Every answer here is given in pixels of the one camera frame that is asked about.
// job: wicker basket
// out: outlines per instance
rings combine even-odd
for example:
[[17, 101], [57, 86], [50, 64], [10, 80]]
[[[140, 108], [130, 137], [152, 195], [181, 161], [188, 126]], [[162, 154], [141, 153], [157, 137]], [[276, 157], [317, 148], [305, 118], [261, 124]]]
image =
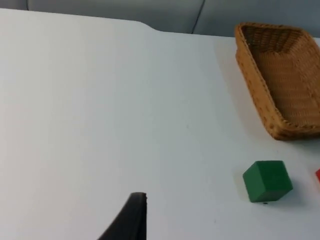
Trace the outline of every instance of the wicker basket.
[[236, 59], [264, 127], [277, 140], [320, 136], [320, 50], [303, 29], [235, 28]]

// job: green block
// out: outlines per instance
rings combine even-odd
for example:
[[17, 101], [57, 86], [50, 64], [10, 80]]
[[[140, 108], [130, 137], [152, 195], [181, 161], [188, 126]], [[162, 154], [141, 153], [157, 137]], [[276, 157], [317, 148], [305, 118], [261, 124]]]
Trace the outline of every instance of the green block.
[[293, 189], [283, 161], [256, 161], [243, 180], [252, 203], [277, 201]]

